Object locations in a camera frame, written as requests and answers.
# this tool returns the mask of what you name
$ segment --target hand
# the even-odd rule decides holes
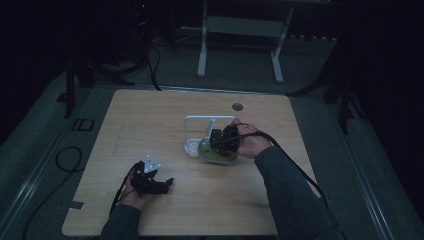
[[[231,125],[237,125],[237,130],[239,135],[254,133],[257,132],[258,129],[249,124],[242,124],[240,119],[235,118]],[[261,136],[249,136],[240,139],[240,146],[238,148],[237,153],[240,156],[244,156],[250,159],[256,158],[259,153],[265,150],[268,147],[271,147],[271,142]]]
[[[128,177],[125,182],[125,188],[121,193],[122,199],[119,200],[118,204],[125,204],[131,207],[135,207],[140,211],[146,207],[147,203],[150,202],[155,196],[150,194],[143,194],[142,197],[139,197],[135,189],[131,186],[131,177]]]

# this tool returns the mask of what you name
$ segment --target dark background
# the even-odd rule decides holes
[[[240,8],[242,2],[234,1],[226,9],[239,15],[264,14],[252,8],[253,1],[243,2],[250,8]],[[162,16],[152,18],[171,40],[169,19],[177,28],[201,24],[201,1],[146,3],[160,3],[155,9]],[[333,3],[295,3],[289,34],[338,38],[350,63],[353,92],[424,219],[424,4],[404,0]],[[133,27],[131,16],[136,16],[134,8],[139,3],[23,0],[0,4],[3,143],[46,86],[63,73],[70,56],[84,54],[101,63],[116,63],[120,47],[129,40],[125,36]],[[280,17],[278,12],[265,15]]]

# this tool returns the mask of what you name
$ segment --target wooden tabletop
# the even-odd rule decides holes
[[[232,108],[243,105],[242,111]],[[140,235],[276,234],[266,189],[253,160],[206,163],[184,150],[187,115],[232,115],[273,136],[315,179],[290,101],[280,95],[118,90],[110,104],[74,201],[63,225],[68,236],[99,235],[128,170],[150,155],[161,163],[156,181],[173,177],[166,195],[143,212]],[[217,120],[223,129],[231,120]],[[204,137],[208,121],[193,121]]]

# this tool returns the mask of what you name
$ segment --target person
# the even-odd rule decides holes
[[[231,125],[237,126],[239,135],[258,131],[238,118]],[[248,136],[240,139],[237,153],[255,159],[267,190],[279,240],[343,239],[341,228],[329,209],[281,149],[265,137]],[[127,181],[123,195],[132,190]],[[150,200],[151,196],[139,198],[135,192],[123,198],[103,227],[100,239],[137,239],[140,215]]]

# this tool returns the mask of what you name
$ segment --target forearm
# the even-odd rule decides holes
[[[102,229],[101,240],[137,240],[141,212],[137,208],[119,204]]]
[[[264,178],[269,205],[281,240],[315,239],[333,231],[336,235],[340,234],[328,209],[280,149],[265,149],[257,156],[255,164]]]

